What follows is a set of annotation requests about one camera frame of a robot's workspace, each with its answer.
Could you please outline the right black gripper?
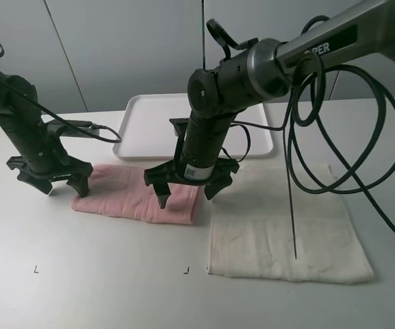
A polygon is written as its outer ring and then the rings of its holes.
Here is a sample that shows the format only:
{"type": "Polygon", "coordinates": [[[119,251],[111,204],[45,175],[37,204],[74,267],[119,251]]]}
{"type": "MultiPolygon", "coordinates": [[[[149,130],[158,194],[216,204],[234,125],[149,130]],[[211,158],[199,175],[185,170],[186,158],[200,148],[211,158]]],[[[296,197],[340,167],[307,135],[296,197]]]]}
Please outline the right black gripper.
{"type": "Polygon", "coordinates": [[[211,200],[221,190],[232,184],[231,174],[237,173],[239,168],[236,160],[228,158],[217,158],[214,165],[205,168],[173,159],[146,169],[144,181],[147,186],[153,184],[160,208],[165,209],[171,195],[167,183],[205,186],[205,197],[211,200]]]}

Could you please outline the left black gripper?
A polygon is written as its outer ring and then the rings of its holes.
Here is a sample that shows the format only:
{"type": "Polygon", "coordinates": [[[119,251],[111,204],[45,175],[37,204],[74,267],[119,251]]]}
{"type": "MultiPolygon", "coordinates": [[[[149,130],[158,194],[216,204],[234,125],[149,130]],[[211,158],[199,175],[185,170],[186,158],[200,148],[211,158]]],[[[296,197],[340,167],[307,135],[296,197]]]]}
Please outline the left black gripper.
{"type": "Polygon", "coordinates": [[[9,169],[17,169],[18,180],[26,183],[41,193],[48,195],[53,189],[53,182],[67,180],[79,197],[89,194],[88,178],[92,174],[92,165],[72,156],[55,154],[30,154],[12,156],[7,162],[9,169]]]}

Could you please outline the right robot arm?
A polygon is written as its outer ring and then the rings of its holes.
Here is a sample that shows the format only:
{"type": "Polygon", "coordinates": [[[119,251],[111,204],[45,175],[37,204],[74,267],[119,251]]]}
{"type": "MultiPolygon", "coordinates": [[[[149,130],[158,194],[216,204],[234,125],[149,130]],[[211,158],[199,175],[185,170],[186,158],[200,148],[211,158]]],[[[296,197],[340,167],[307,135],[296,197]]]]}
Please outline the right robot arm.
{"type": "Polygon", "coordinates": [[[351,60],[379,53],[395,62],[395,1],[362,1],[333,17],[318,17],[290,42],[272,38],[234,41],[215,20],[207,22],[225,57],[212,70],[198,69],[188,82],[187,119],[173,119],[177,145],[172,160],[144,172],[161,208],[170,184],[202,186],[206,198],[228,187],[238,171],[219,156],[237,115],[251,106],[318,84],[314,109],[322,105],[326,74],[352,71],[351,60]]]}

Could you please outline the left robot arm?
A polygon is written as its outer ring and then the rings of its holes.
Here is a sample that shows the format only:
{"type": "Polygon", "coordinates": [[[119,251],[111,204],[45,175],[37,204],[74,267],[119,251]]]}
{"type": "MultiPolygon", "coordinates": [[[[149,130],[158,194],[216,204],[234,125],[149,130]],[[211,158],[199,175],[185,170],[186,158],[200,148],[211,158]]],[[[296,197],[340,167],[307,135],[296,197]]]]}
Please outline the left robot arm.
{"type": "Polygon", "coordinates": [[[65,180],[80,197],[89,192],[89,162],[69,156],[60,137],[72,131],[56,120],[45,123],[36,105],[36,87],[17,75],[0,72],[0,127],[17,149],[7,166],[18,169],[18,181],[49,194],[52,183],[65,180]]]}

